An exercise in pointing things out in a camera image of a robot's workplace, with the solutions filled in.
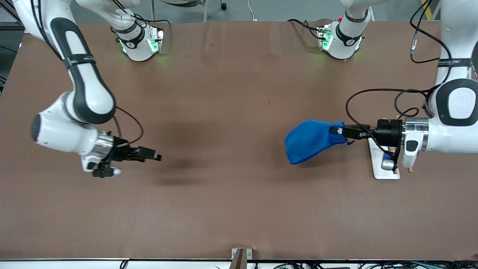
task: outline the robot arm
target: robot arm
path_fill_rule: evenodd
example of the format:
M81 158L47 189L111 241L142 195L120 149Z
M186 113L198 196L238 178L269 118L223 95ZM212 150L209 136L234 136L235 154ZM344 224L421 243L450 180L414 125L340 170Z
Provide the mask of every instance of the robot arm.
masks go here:
M345 8L341 21L334 21L321 29L321 48L337 59L351 57L359 48L363 31L370 21L369 7L389 0L340 0Z
M113 117L116 102L75 23L70 1L16 0L13 3L26 29L35 37L48 40L58 52L73 84L71 91L61 94L50 107L35 116L32 139L51 149L79 154L83 170L95 170L97 176L118 176L120 170L109 167L114 159L159 160L160 156L154 151L151 154L144 148L131 148L128 141L93 126Z
M400 149L406 168L414 165L420 151L478 154L478 82L471 79L471 57L478 41L478 2L443 0L441 16L441 39L451 58L442 48L435 89L427 101L430 118L379 120L376 128L365 126L380 146L397 148L391 156L384 155L384 170L397 168ZM352 139L371 137L354 125L330 133Z
M163 30L139 22L136 15L129 10L137 6L140 0L76 0L105 19L120 37L123 52L133 61L145 61L160 52Z

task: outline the blue towel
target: blue towel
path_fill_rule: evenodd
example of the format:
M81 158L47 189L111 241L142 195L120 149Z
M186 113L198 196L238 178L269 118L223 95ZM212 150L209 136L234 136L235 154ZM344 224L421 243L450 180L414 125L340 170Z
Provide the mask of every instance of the blue towel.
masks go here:
M345 124L308 120L289 132L285 137L285 153L289 162L300 164L333 145L347 142L340 134L329 134L331 126L343 127Z

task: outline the brown tabletop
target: brown tabletop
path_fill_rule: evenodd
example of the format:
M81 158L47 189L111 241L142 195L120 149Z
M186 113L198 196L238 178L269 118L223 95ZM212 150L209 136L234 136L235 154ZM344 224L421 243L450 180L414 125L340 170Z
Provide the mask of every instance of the brown tabletop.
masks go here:
M424 22L439 35L438 22ZM118 105L162 162L122 162L93 178L75 154L36 145L30 122L71 82L27 34L0 97L0 258L468 259L478 251L478 156L421 153L400 180L373 178L368 146L335 146L303 165L284 137L308 119L345 121L368 88L427 89L436 62L409 59L406 22L371 22L347 61L288 22L173 25L164 54L133 62L109 25L80 27ZM417 59L438 55L420 37ZM392 93L358 96L363 123L394 117ZM419 95L400 106L420 106ZM118 113L123 136L139 133ZM115 130L108 123L99 126Z

